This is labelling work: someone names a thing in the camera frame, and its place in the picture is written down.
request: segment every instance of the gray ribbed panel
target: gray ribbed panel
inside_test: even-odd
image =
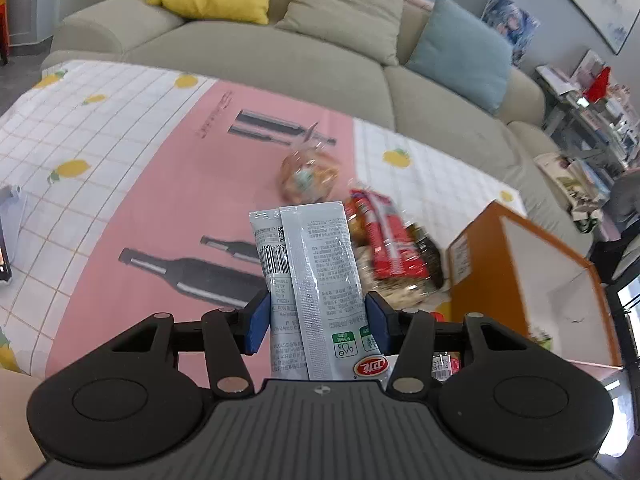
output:
[[[270,381],[220,404],[196,439],[155,462],[115,471],[49,463],[34,480],[610,480],[595,463],[508,470],[455,446],[429,410],[377,395],[375,383]]]

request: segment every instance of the orange wooden stool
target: orange wooden stool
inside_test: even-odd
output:
[[[6,0],[0,0],[0,59],[2,64],[9,63],[9,19]]]

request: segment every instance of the gray floor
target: gray floor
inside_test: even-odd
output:
[[[37,56],[11,56],[9,64],[0,64],[0,115],[29,88],[40,81],[40,64],[48,52]]]

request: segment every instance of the open cardboard box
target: open cardboard box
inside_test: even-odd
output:
[[[609,309],[593,264],[497,202],[448,250],[451,317],[482,312],[599,380],[621,367]]]

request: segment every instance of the beige pillow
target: beige pillow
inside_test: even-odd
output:
[[[291,0],[277,28],[349,48],[397,65],[403,0]]]

